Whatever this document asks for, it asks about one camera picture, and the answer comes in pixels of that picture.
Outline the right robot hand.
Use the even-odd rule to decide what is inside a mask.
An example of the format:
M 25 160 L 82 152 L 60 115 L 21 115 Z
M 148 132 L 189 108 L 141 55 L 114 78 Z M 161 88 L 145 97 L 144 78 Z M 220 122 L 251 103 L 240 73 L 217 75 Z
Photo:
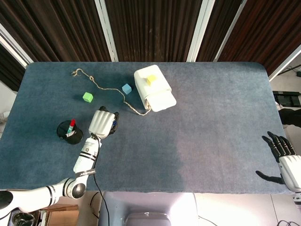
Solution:
M 263 174 L 260 171 L 255 173 L 262 179 L 285 185 L 291 192 L 301 192 L 301 156 L 295 152 L 290 141 L 278 136 L 270 131 L 268 136 L 262 136 L 262 139 L 268 144 L 276 163 L 280 170 L 279 177 L 273 177 Z

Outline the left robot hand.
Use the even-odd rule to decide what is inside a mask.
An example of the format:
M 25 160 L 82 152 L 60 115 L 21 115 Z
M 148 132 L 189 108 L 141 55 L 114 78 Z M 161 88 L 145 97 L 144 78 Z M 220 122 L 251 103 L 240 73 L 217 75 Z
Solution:
M 119 113 L 109 112 L 105 106 L 101 106 L 94 114 L 89 126 L 89 133 L 100 139 L 105 139 L 116 132 L 118 128 Z

